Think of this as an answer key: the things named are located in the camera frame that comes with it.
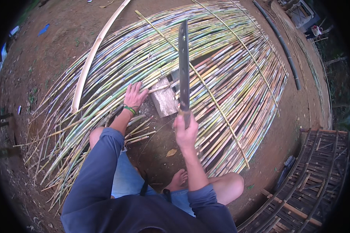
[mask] knee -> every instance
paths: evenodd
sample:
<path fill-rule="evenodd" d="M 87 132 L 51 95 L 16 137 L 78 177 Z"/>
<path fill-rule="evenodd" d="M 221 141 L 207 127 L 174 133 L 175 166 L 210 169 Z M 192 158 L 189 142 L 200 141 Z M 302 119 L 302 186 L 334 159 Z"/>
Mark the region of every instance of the knee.
<path fill-rule="evenodd" d="M 239 197 L 244 191 L 244 178 L 236 172 L 230 172 L 226 175 L 229 176 L 233 192 Z"/>
<path fill-rule="evenodd" d="M 89 135 L 89 145 L 91 146 L 91 149 L 96 145 L 98 140 L 100 139 L 100 135 L 103 132 L 105 127 L 97 127 L 94 129 L 91 134 Z"/>

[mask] hand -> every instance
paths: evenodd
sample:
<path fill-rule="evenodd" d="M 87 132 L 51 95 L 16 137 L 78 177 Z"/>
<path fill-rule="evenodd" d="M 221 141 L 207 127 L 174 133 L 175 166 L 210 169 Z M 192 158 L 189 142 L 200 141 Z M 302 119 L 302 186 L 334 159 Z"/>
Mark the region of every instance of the hand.
<path fill-rule="evenodd" d="M 194 145 L 196 144 L 198 123 L 193 113 L 191 113 L 189 127 L 185 128 L 184 117 L 178 115 L 174 121 L 175 139 L 183 155 L 186 150 L 194 150 Z"/>
<path fill-rule="evenodd" d="M 149 89 L 144 89 L 141 93 L 140 87 L 142 82 L 136 82 L 133 85 L 129 84 L 127 87 L 125 100 L 123 104 L 134 109 L 136 112 L 139 110 L 141 104 L 148 97 Z"/>

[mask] blue jeans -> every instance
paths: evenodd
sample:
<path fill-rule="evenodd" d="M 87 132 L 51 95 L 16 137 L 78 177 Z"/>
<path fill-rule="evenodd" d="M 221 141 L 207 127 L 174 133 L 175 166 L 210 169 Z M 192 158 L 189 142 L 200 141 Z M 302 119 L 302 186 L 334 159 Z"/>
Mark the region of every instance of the blue jeans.
<path fill-rule="evenodd" d="M 115 170 L 114 174 L 112 196 L 119 198 L 126 195 L 139 195 L 143 184 L 144 179 L 128 160 L 126 150 L 122 151 L 118 158 L 117 169 Z M 194 216 L 192 208 L 189 207 L 187 193 L 188 189 L 171 192 L 171 201 L 173 205 L 179 209 L 187 212 L 191 216 Z M 159 195 L 166 200 L 164 194 L 158 194 L 152 187 L 150 187 L 150 185 L 148 185 L 145 195 Z"/>

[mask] navy blue shirt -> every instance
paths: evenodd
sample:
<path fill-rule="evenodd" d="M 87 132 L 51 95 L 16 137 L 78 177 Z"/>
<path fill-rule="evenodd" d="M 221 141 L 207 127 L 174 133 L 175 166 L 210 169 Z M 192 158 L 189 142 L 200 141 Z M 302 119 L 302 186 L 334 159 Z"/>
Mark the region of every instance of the navy blue shirt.
<path fill-rule="evenodd" d="M 158 195 L 111 199 L 123 135 L 105 128 L 90 151 L 63 206 L 66 232 L 139 232 L 148 227 L 164 232 L 237 232 L 232 216 L 216 200 L 211 184 L 188 192 L 196 217 Z"/>

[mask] wristband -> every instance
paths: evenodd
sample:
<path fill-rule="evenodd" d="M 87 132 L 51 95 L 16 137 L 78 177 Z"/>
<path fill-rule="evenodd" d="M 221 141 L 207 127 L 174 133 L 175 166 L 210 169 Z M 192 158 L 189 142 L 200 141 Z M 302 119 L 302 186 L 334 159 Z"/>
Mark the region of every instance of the wristband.
<path fill-rule="evenodd" d="M 136 111 L 133 108 L 129 107 L 129 106 L 125 106 L 124 109 L 130 110 L 134 115 L 136 114 Z"/>

